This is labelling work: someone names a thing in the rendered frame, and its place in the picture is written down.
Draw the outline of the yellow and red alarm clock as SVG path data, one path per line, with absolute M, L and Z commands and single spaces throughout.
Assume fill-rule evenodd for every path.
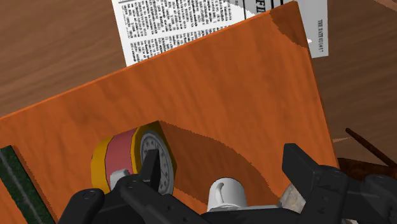
M 159 121 L 101 141 L 92 155 L 92 186 L 109 193 L 120 178 L 139 173 L 149 150 L 158 150 L 160 155 L 158 192 L 172 194 L 177 165 Z

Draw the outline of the white cup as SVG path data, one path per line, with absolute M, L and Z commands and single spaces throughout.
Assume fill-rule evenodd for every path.
M 243 185 L 233 178 L 219 178 L 209 189 L 207 212 L 217 209 L 247 207 Z

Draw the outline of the printed newspaper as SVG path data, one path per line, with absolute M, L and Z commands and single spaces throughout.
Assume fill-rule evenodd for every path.
M 328 0 L 111 1 L 127 66 L 291 1 L 298 3 L 311 57 L 329 55 Z

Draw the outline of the dark green book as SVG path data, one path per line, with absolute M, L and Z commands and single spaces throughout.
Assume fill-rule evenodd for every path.
M 11 145 L 0 148 L 0 178 L 28 224 L 56 224 Z

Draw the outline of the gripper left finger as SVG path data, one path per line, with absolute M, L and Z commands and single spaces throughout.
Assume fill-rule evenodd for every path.
M 130 207 L 133 217 L 124 220 L 139 224 L 208 224 L 198 213 L 170 194 L 158 192 L 160 155 L 147 151 L 140 173 L 119 179 L 115 188 L 105 194 L 99 188 L 75 193 L 69 200 L 58 224 L 94 224 L 99 213 Z

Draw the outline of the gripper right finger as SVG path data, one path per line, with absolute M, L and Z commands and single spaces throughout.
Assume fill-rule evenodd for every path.
M 282 171 L 305 199 L 296 224 L 397 224 L 397 180 L 369 174 L 363 181 L 319 165 L 295 143 L 286 143 Z

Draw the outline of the beige mottled object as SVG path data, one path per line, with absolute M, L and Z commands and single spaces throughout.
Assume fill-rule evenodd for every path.
M 284 191 L 277 205 L 279 207 L 301 213 L 306 201 L 291 183 Z

